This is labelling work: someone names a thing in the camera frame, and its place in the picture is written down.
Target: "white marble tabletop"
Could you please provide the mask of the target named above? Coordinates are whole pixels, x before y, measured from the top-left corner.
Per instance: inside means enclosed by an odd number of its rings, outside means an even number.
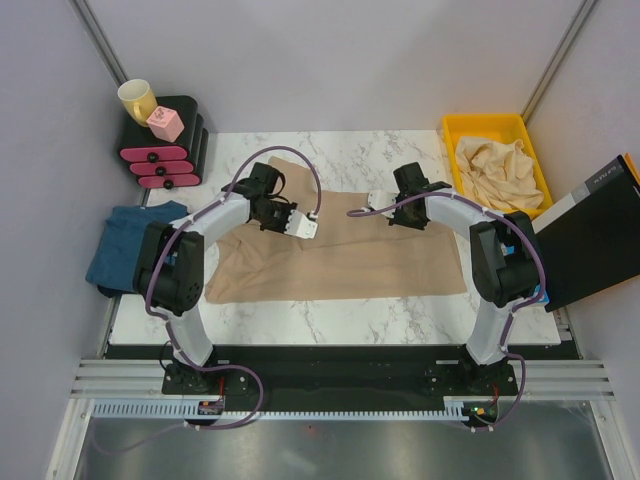
[[[175,200],[193,211],[229,182],[238,166],[270,145],[299,149],[316,165],[323,188],[343,192],[397,191],[393,170],[419,162],[430,181],[449,180],[450,169],[433,130],[372,132],[225,133],[212,135],[205,182],[198,187],[152,190],[149,205]],[[274,152],[302,163],[288,152]],[[266,162],[269,154],[261,161]],[[468,243],[456,236],[467,293],[409,298],[258,302],[214,305],[200,299],[205,330],[215,344],[371,345],[462,344],[471,335],[479,295],[471,279]],[[218,261],[217,247],[205,254],[205,280]],[[124,295],[117,312],[112,345],[162,344],[167,335],[158,319],[144,311],[142,297]],[[518,312],[511,342],[557,344],[552,314],[541,306]]]

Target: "blue towel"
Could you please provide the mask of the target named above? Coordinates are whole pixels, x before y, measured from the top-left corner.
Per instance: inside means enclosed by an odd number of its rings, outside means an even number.
[[[176,202],[157,207],[114,207],[85,277],[87,282],[97,285],[106,296],[133,292],[133,276],[147,225],[154,220],[169,223],[186,215],[187,207]]]

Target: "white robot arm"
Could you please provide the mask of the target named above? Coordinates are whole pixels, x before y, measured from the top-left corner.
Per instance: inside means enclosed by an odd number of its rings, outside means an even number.
[[[473,281],[481,301],[466,344],[471,369],[495,365],[505,357],[515,310],[533,303],[544,281],[531,220],[523,212],[505,214],[462,197],[444,182],[429,183],[417,163],[394,171],[399,193],[373,191],[368,207],[350,216],[381,213],[390,225],[424,229],[442,223],[471,243]]]
[[[233,192],[218,195],[210,204],[171,224],[151,223],[146,231],[136,266],[134,288],[143,296],[153,285],[151,306],[168,322],[174,336],[174,357],[189,364],[175,351],[179,345],[191,362],[203,366],[213,345],[207,338],[197,302],[204,288],[204,252],[235,227],[257,220],[262,230],[299,238],[315,237],[315,215],[303,214],[297,204],[280,201],[273,193],[283,175],[275,168],[256,163],[248,178]],[[180,232],[169,255],[154,278],[154,269],[169,239]]]

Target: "metal pole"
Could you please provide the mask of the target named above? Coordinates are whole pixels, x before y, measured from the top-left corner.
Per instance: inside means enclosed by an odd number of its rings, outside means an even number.
[[[538,81],[538,85],[536,85],[527,105],[522,111],[522,119],[525,124],[528,124],[531,120],[531,117],[538,108],[538,105],[540,105],[544,94],[549,89],[551,82],[558,74],[558,70],[566,60],[571,46],[575,43],[576,38],[582,31],[582,27],[584,27],[598,3],[600,3],[600,0],[583,0],[580,4],[578,11],[571,19],[571,23],[567,27],[562,40],[560,40],[560,44],[553,53],[551,60],[549,60],[540,81]]]

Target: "gray wall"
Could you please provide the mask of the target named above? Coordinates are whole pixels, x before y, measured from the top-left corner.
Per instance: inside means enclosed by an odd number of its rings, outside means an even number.
[[[220,132],[519,112],[580,0],[88,0],[122,66]]]
[[[107,301],[84,282],[139,190],[111,154],[115,85],[66,0],[0,15],[0,478],[42,478]]]
[[[530,125],[557,200],[619,153],[640,165],[640,3],[601,2]],[[585,352],[609,370],[640,452],[640,278],[569,307]]]

